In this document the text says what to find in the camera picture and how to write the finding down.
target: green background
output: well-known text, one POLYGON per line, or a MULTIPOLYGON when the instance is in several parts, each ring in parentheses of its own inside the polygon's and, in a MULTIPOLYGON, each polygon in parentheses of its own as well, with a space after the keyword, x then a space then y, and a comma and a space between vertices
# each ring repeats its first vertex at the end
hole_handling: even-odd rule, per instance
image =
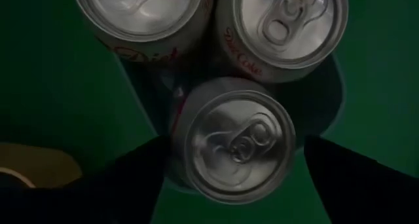
MULTIPOLYGON (((327 138, 419 176, 417 0, 349 1, 336 51, 346 105, 327 138)), ((62 149, 93 172, 153 137, 74 0, 1 0, 1 8, 0 140, 62 149)), ((299 154, 281 189, 253 204, 225 206, 164 188, 154 223, 175 222, 329 220, 299 154)))

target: tan object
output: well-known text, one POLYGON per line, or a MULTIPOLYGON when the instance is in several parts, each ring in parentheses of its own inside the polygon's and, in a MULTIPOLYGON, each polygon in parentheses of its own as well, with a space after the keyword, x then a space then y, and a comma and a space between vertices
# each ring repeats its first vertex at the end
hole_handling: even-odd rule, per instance
POLYGON ((0 143, 0 172, 38 188, 60 187, 82 176, 79 165, 62 151, 13 143, 0 143))

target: can lid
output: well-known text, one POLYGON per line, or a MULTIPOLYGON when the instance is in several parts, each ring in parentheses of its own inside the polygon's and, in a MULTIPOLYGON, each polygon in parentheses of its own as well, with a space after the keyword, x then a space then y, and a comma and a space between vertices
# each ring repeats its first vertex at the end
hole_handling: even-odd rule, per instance
POLYGON ((185 166, 208 198, 229 204, 271 193, 293 161, 294 129, 285 109, 258 92, 218 97, 191 124, 185 166))
POLYGON ((128 41, 152 41, 177 31, 200 0, 77 0, 89 19, 128 41))
POLYGON ((346 25, 338 17, 341 0, 234 2, 236 25, 247 46, 268 63, 281 67, 320 61, 334 49, 340 39, 335 33, 343 32, 340 29, 346 25))

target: soda can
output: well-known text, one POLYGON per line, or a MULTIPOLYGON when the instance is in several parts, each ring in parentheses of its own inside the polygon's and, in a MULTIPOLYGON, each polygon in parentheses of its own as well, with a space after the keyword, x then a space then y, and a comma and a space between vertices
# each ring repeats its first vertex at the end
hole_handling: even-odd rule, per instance
POLYGON ((281 184, 293 163, 293 123, 252 81, 221 77, 203 83, 192 89, 174 118, 179 177, 212 200, 259 200, 281 184))
POLYGON ((77 0, 94 35, 133 62, 169 63, 201 38, 213 0, 77 0))
POLYGON ((264 83, 300 79, 332 52, 348 0, 218 0, 217 40, 233 66, 264 83))

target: can rim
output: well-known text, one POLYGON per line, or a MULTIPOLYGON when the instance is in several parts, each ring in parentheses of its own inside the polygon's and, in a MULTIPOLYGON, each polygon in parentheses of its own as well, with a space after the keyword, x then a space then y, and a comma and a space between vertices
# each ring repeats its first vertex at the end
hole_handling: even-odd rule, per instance
POLYGON ((106 18, 104 18, 102 15, 95 13, 95 8, 93 7, 91 0, 76 0, 84 16, 87 17, 89 21, 95 25, 95 27, 99 28, 101 31, 104 31, 106 34, 112 37, 135 43, 157 41, 173 35, 181 28, 183 28, 195 15, 200 5, 200 1, 201 0, 191 0, 187 11, 182 14, 180 19, 178 19, 178 21, 168 29, 154 33, 152 35, 142 35, 131 31, 121 30, 120 28, 107 21, 106 18))
POLYGON ((227 92, 219 95, 200 108, 199 112, 197 112, 189 128, 187 129, 184 145, 187 145, 191 142, 193 126, 197 123, 197 121, 199 121, 200 117, 202 117, 202 115, 208 109, 212 109, 214 105, 219 105, 219 102, 224 102, 226 100, 231 101, 234 99, 246 99, 262 104, 277 117, 277 120, 283 130, 284 146, 286 146, 284 160, 281 163, 278 163, 277 167, 269 175, 269 177, 267 177, 258 186, 247 191, 240 191, 237 193, 223 192, 209 184, 205 184, 205 180, 200 177, 198 171, 196 171, 196 168, 193 165, 194 162, 192 160, 191 148, 186 147, 183 156, 185 158, 186 175, 196 190, 198 190, 207 198, 224 204, 247 204, 256 200, 260 200, 273 192, 277 187, 280 186, 283 179, 290 171, 293 165, 295 154, 295 129, 287 111, 281 104, 279 104, 270 96, 254 90, 235 90, 233 92, 227 92))
POLYGON ((338 45, 339 41, 342 39, 344 31, 346 29, 346 24, 348 23, 348 0, 334 0, 334 14, 333 14, 333 24, 331 31, 329 32, 326 40, 312 53, 301 58, 294 60, 286 60, 282 58, 273 58, 272 55, 265 54, 261 52, 253 43, 249 40, 249 37, 246 35, 246 31, 240 21, 240 4, 242 0, 233 0, 232 5, 232 17, 234 22, 235 30, 237 31, 240 39, 243 41, 245 47, 263 62, 282 69, 304 69, 315 65, 324 58, 326 58, 338 45))

